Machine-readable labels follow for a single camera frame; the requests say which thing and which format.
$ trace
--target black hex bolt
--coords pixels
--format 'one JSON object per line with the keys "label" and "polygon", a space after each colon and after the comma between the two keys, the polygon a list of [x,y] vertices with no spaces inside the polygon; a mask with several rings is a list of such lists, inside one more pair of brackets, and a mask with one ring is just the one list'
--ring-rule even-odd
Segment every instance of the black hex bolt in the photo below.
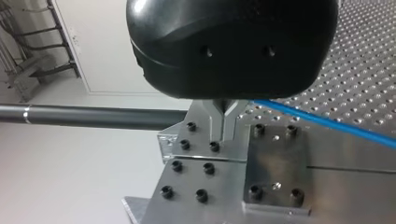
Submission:
{"label": "black hex bolt", "polygon": [[207,202],[207,191],[205,189],[198,189],[195,192],[195,198],[200,203],[206,203]]}
{"label": "black hex bolt", "polygon": [[180,147],[183,150],[188,150],[190,148],[190,142],[187,139],[183,139],[180,141]]}
{"label": "black hex bolt", "polygon": [[286,135],[294,137],[297,134],[298,128],[294,125],[289,125],[286,128]]}
{"label": "black hex bolt", "polygon": [[183,163],[181,161],[173,161],[172,170],[174,170],[175,172],[180,172],[181,170],[183,170]]}
{"label": "black hex bolt", "polygon": [[263,190],[260,186],[253,185],[248,190],[248,195],[251,199],[253,199],[255,201],[259,201],[262,199]]}
{"label": "black hex bolt", "polygon": [[211,150],[212,152],[219,152],[219,151],[220,151],[220,145],[219,145],[218,142],[211,142],[211,143],[209,144],[209,146],[210,146],[210,150]]}
{"label": "black hex bolt", "polygon": [[254,126],[254,136],[259,137],[260,135],[264,134],[265,126],[262,124],[256,124]]}
{"label": "black hex bolt", "polygon": [[165,199],[171,199],[173,197],[173,189],[170,186],[164,186],[161,188],[161,195]]}
{"label": "black hex bolt", "polygon": [[294,207],[301,207],[304,203],[304,192],[301,189],[293,189],[290,193],[290,202]]}
{"label": "black hex bolt", "polygon": [[190,132],[195,132],[195,130],[197,129],[197,125],[194,122],[188,122],[187,123],[187,129]]}
{"label": "black hex bolt", "polygon": [[215,173],[215,165],[212,162],[205,163],[204,172],[207,175],[213,175]]}

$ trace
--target blue cable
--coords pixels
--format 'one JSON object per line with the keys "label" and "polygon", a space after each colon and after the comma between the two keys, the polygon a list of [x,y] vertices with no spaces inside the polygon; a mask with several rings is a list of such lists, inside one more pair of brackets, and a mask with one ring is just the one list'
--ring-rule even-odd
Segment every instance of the blue cable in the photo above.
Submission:
{"label": "blue cable", "polygon": [[344,133],[352,133],[354,135],[357,135],[359,137],[377,142],[379,144],[385,145],[387,147],[391,147],[392,149],[396,149],[396,139],[394,138],[390,138],[390,137],[386,137],[384,135],[378,134],[378,133],[373,133],[370,131],[366,131],[351,125],[347,125],[344,123],[339,123],[330,119],[325,119],[325,118],[321,118],[319,116],[304,112],[302,110],[299,109],[295,109],[292,108],[290,106],[287,105],[282,105],[280,103],[276,103],[273,101],[269,101],[269,100],[256,100],[253,101],[254,103],[258,104],[258,105],[265,105],[268,106],[270,108],[273,108],[275,110],[279,110],[281,112],[284,112],[286,114],[290,114],[292,116],[295,117],[300,117],[302,119],[306,119],[312,122],[315,122],[317,124],[321,124],[324,126],[327,126],[329,128],[344,132]]}

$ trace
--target white floor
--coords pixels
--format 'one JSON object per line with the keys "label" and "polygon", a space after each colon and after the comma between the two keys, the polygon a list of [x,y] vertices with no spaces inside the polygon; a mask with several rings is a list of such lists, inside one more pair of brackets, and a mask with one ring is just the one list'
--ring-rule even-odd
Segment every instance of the white floor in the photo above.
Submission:
{"label": "white floor", "polygon": [[[15,102],[0,86],[1,103]],[[61,77],[30,103],[188,109],[162,97],[90,96]],[[123,196],[149,198],[163,170],[156,132],[0,123],[0,223],[130,223]]]}

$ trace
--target metal mount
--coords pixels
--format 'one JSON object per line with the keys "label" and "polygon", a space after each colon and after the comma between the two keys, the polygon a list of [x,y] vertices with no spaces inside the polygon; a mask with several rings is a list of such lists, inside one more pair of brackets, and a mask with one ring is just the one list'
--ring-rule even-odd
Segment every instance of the metal mount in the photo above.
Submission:
{"label": "metal mount", "polygon": [[247,107],[247,100],[203,100],[202,106],[210,117],[210,141],[233,140],[236,118]]}

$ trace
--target metal post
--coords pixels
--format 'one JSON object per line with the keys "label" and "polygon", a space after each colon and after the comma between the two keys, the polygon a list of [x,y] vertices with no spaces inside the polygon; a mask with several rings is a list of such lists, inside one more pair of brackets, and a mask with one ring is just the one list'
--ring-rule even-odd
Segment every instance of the metal post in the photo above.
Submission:
{"label": "metal post", "polygon": [[0,122],[161,131],[187,111],[53,105],[0,105]]}

